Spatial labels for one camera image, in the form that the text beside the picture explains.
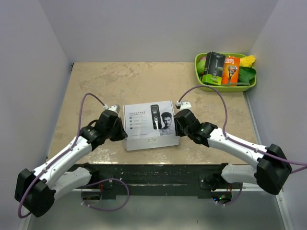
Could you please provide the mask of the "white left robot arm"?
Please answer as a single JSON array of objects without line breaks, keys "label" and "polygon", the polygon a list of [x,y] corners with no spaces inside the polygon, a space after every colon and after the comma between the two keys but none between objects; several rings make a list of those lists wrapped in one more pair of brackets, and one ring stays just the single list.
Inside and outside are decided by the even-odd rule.
[{"label": "white left robot arm", "polygon": [[56,156],[31,171],[23,169],[19,172],[14,194],[19,202],[18,217],[41,217],[56,200],[78,187],[94,188],[98,184],[115,181],[125,185],[117,178],[101,179],[99,171],[88,163],[72,172],[69,169],[106,140],[114,142],[126,138],[116,106],[107,108],[97,120],[79,128],[73,140]]}]

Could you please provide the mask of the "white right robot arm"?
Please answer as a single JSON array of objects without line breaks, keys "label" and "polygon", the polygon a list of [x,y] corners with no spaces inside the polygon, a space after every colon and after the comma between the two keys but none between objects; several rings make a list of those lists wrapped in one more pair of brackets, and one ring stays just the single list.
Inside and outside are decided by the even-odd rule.
[{"label": "white right robot arm", "polygon": [[210,122],[201,123],[189,109],[174,116],[176,135],[188,137],[194,143],[229,153],[245,165],[228,164],[214,178],[214,184],[225,188],[230,183],[256,184],[265,192],[278,195],[292,172],[282,149],[254,144],[225,133]]}]

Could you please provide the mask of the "white clipper kit box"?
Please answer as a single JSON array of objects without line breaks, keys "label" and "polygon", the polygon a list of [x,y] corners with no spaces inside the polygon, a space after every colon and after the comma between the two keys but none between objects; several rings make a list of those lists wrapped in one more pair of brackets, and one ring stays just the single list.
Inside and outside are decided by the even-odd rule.
[{"label": "white clipper kit box", "polygon": [[171,101],[130,104],[123,107],[123,141],[127,151],[179,145]]}]

